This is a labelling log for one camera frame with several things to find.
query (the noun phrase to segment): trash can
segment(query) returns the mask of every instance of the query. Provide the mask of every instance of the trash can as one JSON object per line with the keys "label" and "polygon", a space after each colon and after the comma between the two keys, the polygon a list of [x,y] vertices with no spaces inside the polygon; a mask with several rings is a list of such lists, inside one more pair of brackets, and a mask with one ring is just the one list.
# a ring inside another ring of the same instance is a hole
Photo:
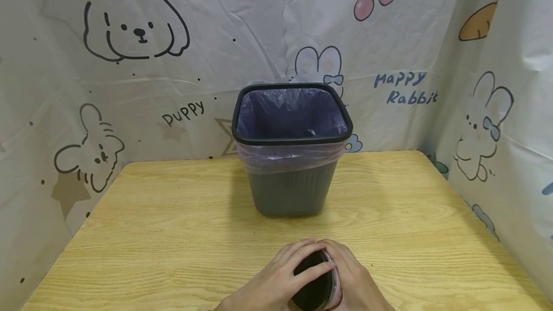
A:
{"label": "trash can", "polygon": [[346,107],[326,84],[244,88],[234,109],[232,135],[255,208],[265,216],[320,212],[352,131]]}

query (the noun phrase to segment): cartoon rabbit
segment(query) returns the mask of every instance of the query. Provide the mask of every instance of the cartoon rabbit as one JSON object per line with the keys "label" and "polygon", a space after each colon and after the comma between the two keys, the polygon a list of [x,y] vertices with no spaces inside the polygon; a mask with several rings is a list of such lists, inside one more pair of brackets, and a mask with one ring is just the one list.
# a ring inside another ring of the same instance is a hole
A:
{"label": "cartoon rabbit", "polygon": [[92,0],[84,7],[84,46],[106,61],[180,56],[188,28],[168,0]]}
{"label": "cartoon rabbit", "polygon": [[514,98],[504,86],[495,88],[495,75],[485,72],[474,87],[463,118],[461,138],[457,142],[454,160],[468,180],[488,179],[483,158],[495,155],[505,120]]}
{"label": "cartoon rabbit", "polygon": [[296,55],[296,74],[300,79],[330,85],[340,97],[344,92],[341,69],[342,56],[334,46],[326,47],[320,55],[316,49],[307,46]]}
{"label": "cartoon rabbit", "polygon": [[83,104],[79,112],[84,139],[59,149],[54,155],[54,167],[62,174],[77,172],[78,180],[84,179],[95,192],[102,192],[125,144],[113,134],[112,125],[103,121],[95,105]]}

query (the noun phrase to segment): bow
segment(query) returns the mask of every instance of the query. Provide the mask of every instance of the bow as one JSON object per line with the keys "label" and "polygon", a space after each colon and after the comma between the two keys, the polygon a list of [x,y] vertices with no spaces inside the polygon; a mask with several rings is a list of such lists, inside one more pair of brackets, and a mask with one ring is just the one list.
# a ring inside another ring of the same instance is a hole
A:
{"label": "bow", "polygon": [[484,129],[490,130],[490,134],[494,141],[499,141],[499,135],[501,135],[501,130],[499,126],[496,126],[492,123],[492,119],[489,116],[484,118],[484,123],[482,124]]}
{"label": "bow", "polygon": [[336,85],[342,85],[342,83],[344,83],[344,77],[341,74],[339,74],[338,76],[331,76],[327,74],[323,77],[323,83],[324,84],[334,83]]}

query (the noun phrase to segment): lid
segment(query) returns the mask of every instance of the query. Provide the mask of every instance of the lid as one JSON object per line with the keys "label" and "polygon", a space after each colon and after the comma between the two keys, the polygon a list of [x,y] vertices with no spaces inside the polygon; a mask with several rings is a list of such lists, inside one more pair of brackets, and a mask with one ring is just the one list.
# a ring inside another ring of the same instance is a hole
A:
{"label": "lid", "polygon": [[[328,257],[323,251],[314,252],[295,268],[294,275],[301,274],[308,268],[327,261]],[[334,284],[334,275],[331,270],[300,289],[292,297],[292,301],[303,311],[321,310],[330,302]]]}

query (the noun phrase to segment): wooden table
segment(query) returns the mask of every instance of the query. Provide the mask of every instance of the wooden table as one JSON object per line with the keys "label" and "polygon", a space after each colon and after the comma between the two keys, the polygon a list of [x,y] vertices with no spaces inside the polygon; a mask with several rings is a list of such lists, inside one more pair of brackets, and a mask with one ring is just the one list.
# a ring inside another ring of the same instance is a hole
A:
{"label": "wooden table", "polygon": [[397,311],[553,310],[415,151],[344,155],[306,219],[257,213],[237,159],[131,163],[24,310],[212,310],[310,236],[348,245]]}

